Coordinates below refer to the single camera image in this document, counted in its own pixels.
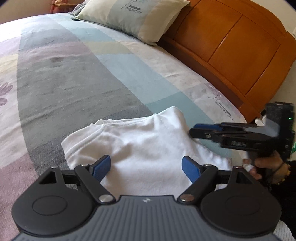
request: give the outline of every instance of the ribbed gray surface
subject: ribbed gray surface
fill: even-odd
[[[193,206],[177,204],[173,196],[123,196],[101,206],[92,219],[71,234],[35,238],[21,234],[14,241],[233,241],[208,226]],[[278,241],[272,235],[247,239]]]

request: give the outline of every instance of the blue gripper pad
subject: blue gripper pad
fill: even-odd
[[[192,183],[194,183],[200,177],[201,167],[201,165],[196,163],[189,156],[184,156],[182,159],[182,170]]]
[[[217,131],[222,131],[223,128],[218,125],[207,125],[207,124],[195,124],[193,128],[197,129],[212,129]]]
[[[90,172],[95,179],[99,182],[107,175],[111,168],[111,158],[108,155],[104,155],[94,164],[90,166]]]

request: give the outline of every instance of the t-shirt sleeve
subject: t-shirt sleeve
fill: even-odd
[[[289,162],[291,173],[280,185],[273,185],[271,193],[279,201],[282,209],[281,220],[296,237],[296,161]]]

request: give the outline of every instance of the black round disc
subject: black round disc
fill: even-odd
[[[204,218],[232,236],[258,237],[273,232],[281,207],[269,193],[240,184],[209,193],[201,202]]]
[[[44,196],[33,203],[33,210],[45,216],[57,215],[67,207],[67,201],[59,196]]]

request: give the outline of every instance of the metal screw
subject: metal screw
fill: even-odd
[[[113,200],[114,200],[114,197],[109,195],[109,194],[104,194],[104,195],[99,196],[99,201],[100,202],[108,203],[108,202],[111,202]]]
[[[191,194],[182,194],[180,196],[180,199],[183,201],[183,202],[191,202],[194,200],[194,196],[191,195]]]

